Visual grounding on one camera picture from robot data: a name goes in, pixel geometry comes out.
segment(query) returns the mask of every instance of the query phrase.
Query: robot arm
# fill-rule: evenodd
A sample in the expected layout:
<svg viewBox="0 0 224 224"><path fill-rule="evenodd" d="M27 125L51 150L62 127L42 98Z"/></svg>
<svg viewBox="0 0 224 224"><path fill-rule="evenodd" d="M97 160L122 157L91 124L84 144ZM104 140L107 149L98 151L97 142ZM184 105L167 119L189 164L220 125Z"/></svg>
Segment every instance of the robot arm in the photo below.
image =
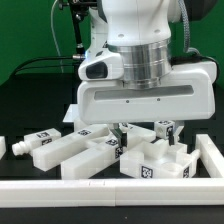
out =
<svg viewBox="0 0 224 224"><path fill-rule="evenodd" d="M184 2L190 20L198 20L217 1ZM118 123L213 115L215 63L170 64L168 21L181 20L178 0L98 0L97 6L102 20L90 11L96 26L92 26L92 44L79 68L83 83L78 104L85 123L112 124L122 144Z"/></svg>

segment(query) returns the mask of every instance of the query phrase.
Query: qr code sticker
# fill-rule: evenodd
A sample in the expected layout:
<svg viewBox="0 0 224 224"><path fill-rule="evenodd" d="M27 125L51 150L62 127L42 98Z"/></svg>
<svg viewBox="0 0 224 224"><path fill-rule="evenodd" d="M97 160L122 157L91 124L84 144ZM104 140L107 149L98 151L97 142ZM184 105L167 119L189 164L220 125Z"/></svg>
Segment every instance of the qr code sticker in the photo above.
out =
<svg viewBox="0 0 224 224"><path fill-rule="evenodd" d="M78 134L83 135L83 136L86 136L86 135L91 134L91 132L90 131L87 131L87 130L82 130L82 131L78 132Z"/></svg>
<svg viewBox="0 0 224 224"><path fill-rule="evenodd" d="M106 144L111 145L111 146L115 146L118 144L117 140L111 139L110 141L106 142Z"/></svg>
<svg viewBox="0 0 224 224"><path fill-rule="evenodd" d="M42 141L42 145L46 145L46 144L48 144L48 143L50 143L50 142L52 142L52 139L51 139L51 138L46 139L46 140L43 140L43 141Z"/></svg>
<svg viewBox="0 0 224 224"><path fill-rule="evenodd" d="M39 138L45 138L45 137L48 137L48 136L50 136L50 135L49 135L47 132L42 132L42 133L38 133L37 136L38 136Z"/></svg>
<svg viewBox="0 0 224 224"><path fill-rule="evenodd" d="M141 177L145 179L153 178L153 170L148 167L141 166Z"/></svg>
<svg viewBox="0 0 224 224"><path fill-rule="evenodd" d="M189 173L190 173L189 171L190 171L189 167L187 167L187 168L184 170L184 175L183 175L184 178L189 178Z"/></svg>
<svg viewBox="0 0 224 224"><path fill-rule="evenodd" d="M170 126L167 128L166 130L166 136L168 137L169 136L169 133L173 131L173 126Z"/></svg>
<svg viewBox="0 0 224 224"><path fill-rule="evenodd" d="M123 154L123 148L122 147L118 147L116 148L115 150L115 159L118 159L120 158L120 156Z"/></svg>
<svg viewBox="0 0 224 224"><path fill-rule="evenodd" d="M170 124L171 122L169 122L169 121L160 121L159 123L162 124L162 125L168 125L168 124Z"/></svg>

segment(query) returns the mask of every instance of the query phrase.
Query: black table surface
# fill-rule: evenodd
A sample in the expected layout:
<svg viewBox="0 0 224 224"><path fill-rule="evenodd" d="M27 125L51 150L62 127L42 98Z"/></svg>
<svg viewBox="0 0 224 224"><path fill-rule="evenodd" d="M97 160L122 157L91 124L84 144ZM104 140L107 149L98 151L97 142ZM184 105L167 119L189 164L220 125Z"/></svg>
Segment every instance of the black table surface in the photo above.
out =
<svg viewBox="0 0 224 224"><path fill-rule="evenodd" d="M15 157L11 145L26 134L56 128L62 135L73 132L62 122L71 103L76 103L80 81L72 74L22 74L0 86L0 136L6 137L7 152L0 160L0 181L60 179L60 167L43 172L29 155ZM196 134L208 134L224 150L224 90L214 87L216 114L209 120L186 121L181 141L194 149ZM114 164L94 178L120 178ZM207 173L199 161L197 176ZM101 224L101 223L223 223L224 206L144 206L85 208L0 209L0 223Z"/></svg>

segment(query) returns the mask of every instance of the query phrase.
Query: black cable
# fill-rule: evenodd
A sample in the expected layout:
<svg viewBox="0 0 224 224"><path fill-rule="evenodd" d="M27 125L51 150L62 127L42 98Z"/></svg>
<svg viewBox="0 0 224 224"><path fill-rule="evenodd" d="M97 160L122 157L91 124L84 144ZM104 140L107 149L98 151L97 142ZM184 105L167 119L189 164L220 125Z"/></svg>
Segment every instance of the black cable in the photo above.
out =
<svg viewBox="0 0 224 224"><path fill-rule="evenodd" d="M77 64L63 64L63 67L73 67L75 65L79 65L79 63ZM19 70L17 70L16 74L20 71L24 71L24 70L29 70L29 69L43 69L43 68L59 68L61 67L61 65L47 65L47 66L34 66L34 67L26 67L26 68L21 68Z"/></svg>
<svg viewBox="0 0 224 224"><path fill-rule="evenodd" d="M19 66L17 66L14 71L11 73L10 77L13 77L16 75L16 73L22 69L23 67L25 67L26 65L32 64L34 62L38 62L38 61L61 61L61 60L73 60L72 56L61 56L61 57L41 57L41 58L34 58L34 59L30 59L28 61L23 62L22 64L20 64Z"/></svg>
<svg viewBox="0 0 224 224"><path fill-rule="evenodd" d="M187 57L173 57L171 59L171 65L173 66L173 65L180 65L180 64L186 64L186 63L198 63L203 60L212 61L216 64L216 67L217 67L217 75L215 80L216 82L220 77L221 69L220 69L219 63L212 57L198 55L198 54L193 54Z"/></svg>

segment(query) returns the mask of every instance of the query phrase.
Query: wire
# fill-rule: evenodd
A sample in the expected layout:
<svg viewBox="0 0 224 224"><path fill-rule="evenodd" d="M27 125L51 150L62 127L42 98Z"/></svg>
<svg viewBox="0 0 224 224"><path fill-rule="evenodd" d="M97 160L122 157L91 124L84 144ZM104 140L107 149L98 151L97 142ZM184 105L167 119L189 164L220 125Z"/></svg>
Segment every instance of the wire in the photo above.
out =
<svg viewBox="0 0 224 224"><path fill-rule="evenodd" d="M52 36L53 36L53 39L54 39L54 44L55 44L55 47L56 47L56 50L57 50L57 54L58 54L59 57L61 57L61 51L60 51L60 48L59 48L59 45L58 45L58 41L57 41L57 37L56 37L56 34L55 34L55 29L54 29L54 12L55 12L57 3L58 3L58 0L55 0L54 4L52 5L52 8L51 8L51 32L52 32ZM60 61L60 64L61 64L61 72L64 73L64 68L62 66L63 62Z"/></svg>
<svg viewBox="0 0 224 224"><path fill-rule="evenodd" d="M78 65L79 63L74 63L74 64L62 64L63 67L73 67L75 65ZM61 65L47 65L47 66L34 66L34 67L26 67L26 68L21 68L19 70L17 70L16 73L20 72L20 71L25 71L25 70L29 70L29 69L43 69L43 68L58 68L61 67Z"/></svg>
<svg viewBox="0 0 224 224"><path fill-rule="evenodd" d="M10 77L13 77L16 75L16 73L21 70L23 67L25 67L26 65L32 64L34 62L38 62L38 61L62 61L62 60L73 60L72 56L61 56L61 57L42 57L42 58L34 58L34 59L30 59L28 61L23 62L22 64L20 64L19 66L17 66L14 71L11 73Z"/></svg>
<svg viewBox="0 0 224 224"><path fill-rule="evenodd" d="M196 54L200 54L198 49L191 47L191 33L190 33L190 25L188 19L187 9L184 3L184 0L178 0L179 6L181 9L183 25L184 25L184 53L194 52Z"/></svg>

